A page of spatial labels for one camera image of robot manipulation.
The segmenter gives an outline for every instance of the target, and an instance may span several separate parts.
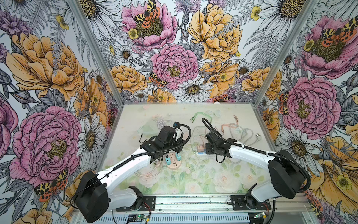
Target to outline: red wire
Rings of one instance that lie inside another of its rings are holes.
[[[267,207],[267,205],[266,204],[264,204],[264,203],[262,203],[266,208],[267,208],[267,215],[269,215],[269,213],[270,213],[270,211],[269,211],[269,209],[268,209],[268,207]]]

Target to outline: floral wallpaper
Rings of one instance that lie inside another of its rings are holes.
[[[253,101],[304,2],[80,1],[125,102]],[[61,7],[78,29],[68,4]]]
[[[324,0],[287,52],[258,109],[277,148],[306,167],[322,224],[358,223],[357,1]]]
[[[69,200],[99,165],[118,113],[65,7],[61,0],[0,1],[4,223],[70,223]]]

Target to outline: daisy center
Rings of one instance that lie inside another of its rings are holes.
[[[51,146],[51,150],[46,153],[51,158],[53,158],[54,156],[62,158],[63,154],[67,151],[66,141],[63,139],[58,139],[56,141],[51,142]]]
[[[299,156],[304,156],[307,153],[307,150],[303,146],[302,142],[300,142],[298,140],[293,140],[291,142],[291,146],[292,146],[293,151]]]
[[[102,85],[102,77],[101,76],[97,76],[96,77],[96,82],[100,85]]]
[[[299,103],[298,103],[298,109],[296,110],[296,113],[298,114],[298,116],[300,118],[307,118],[308,115],[310,114],[309,112],[309,109],[310,108],[310,105],[308,104],[304,104],[303,103],[303,100],[301,100]]]
[[[157,98],[158,98],[158,100],[160,100],[160,101],[163,101],[163,100],[164,100],[164,96],[163,96],[163,95],[158,95]]]
[[[285,63],[285,64],[288,64],[288,63],[291,62],[291,60],[292,60],[291,56],[287,56],[286,59],[285,59],[285,61],[284,61],[284,63]]]
[[[95,132],[94,131],[89,131],[86,137],[86,146],[87,148],[91,149],[92,146],[95,143]]]
[[[239,70],[239,74],[240,75],[243,75],[243,74],[245,74],[247,72],[247,68],[241,68],[240,70]]]
[[[79,0],[79,2],[86,16],[94,16],[96,13],[96,5],[92,2],[92,0]]]
[[[187,88],[187,94],[195,94],[199,92],[199,90],[200,90],[199,86],[189,86]]]
[[[167,70],[170,72],[171,77],[177,77],[180,75],[180,68],[178,68],[176,65],[174,65],[172,68],[168,66]]]
[[[287,17],[297,16],[306,0],[285,0],[281,5],[281,14]]]
[[[129,53],[127,51],[123,52],[123,58],[128,59]]]
[[[274,119],[274,117],[273,116],[271,116],[269,119],[268,119],[268,123],[269,124],[273,124],[274,123],[274,121],[275,121],[275,119]]]
[[[345,178],[340,179],[339,183],[340,183],[341,187],[348,187],[349,186],[349,183]]]
[[[227,74],[226,74],[226,73],[220,74],[220,79],[221,79],[222,81],[226,80],[226,78],[227,78]]]
[[[135,29],[132,29],[131,31],[129,31],[130,33],[130,36],[132,36],[132,37],[134,37],[134,36],[136,36],[137,35],[137,33],[136,33],[136,30]]]

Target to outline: power strip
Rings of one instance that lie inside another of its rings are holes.
[[[171,170],[176,170],[180,167],[180,165],[182,164],[182,161],[178,161],[176,159],[176,156],[175,156],[175,152],[172,152],[169,154],[169,158],[170,158],[170,161],[171,161],[171,164],[170,165],[167,165],[167,167]]]

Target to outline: pink peony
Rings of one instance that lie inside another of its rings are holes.
[[[323,77],[299,78],[286,102],[289,111],[284,115],[286,127],[293,126],[307,133],[309,139],[324,137],[340,116],[341,107],[336,98],[333,84]]]
[[[172,43],[175,39],[178,22],[176,16],[171,16],[171,13],[168,12],[168,8],[165,4],[163,6],[159,1],[155,0],[156,6],[160,9],[159,24],[156,24],[158,27],[163,26],[163,30],[158,32],[158,30],[150,28],[145,28],[147,34],[143,34],[144,37],[140,36],[140,30],[137,30],[137,23],[134,21],[133,17],[139,14],[144,14],[144,11],[147,10],[147,3],[144,6],[138,5],[134,7],[133,5],[128,7],[123,7],[122,9],[122,30],[125,32],[130,31],[131,29],[136,29],[138,32],[138,37],[133,39],[134,43],[138,46],[140,50],[150,51],[153,48],[161,48],[167,43]]]
[[[153,72],[158,78],[169,83],[169,89],[177,89],[178,84],[194,79],[198,74],[199,66],[195,54],[177,44],[164,46],[151,59]]]
[[[0,159],[8,151],[11,142],[11,132],[18,125],[18,116],[12,107],[0,99]]]
[[[10,177],[37,186],[56,179],[65,169],[72,174],[78,164],[78,135],[81,125],[64,108],[51,106],[25,118],[14,134],[15,157]]]
[[[333,17],[322,17],[311,33],[306,36],[303,55],[300,63],[305,71],[310,71],[317,76],[326,76],[329,79],[338,78],[348,72],[358,62],[358,38],[357,34],[347,42],[340,40],[329,47],[322,46],[322,30],[343,27],[348,20],[341,22],[341,18],[335,21]]]

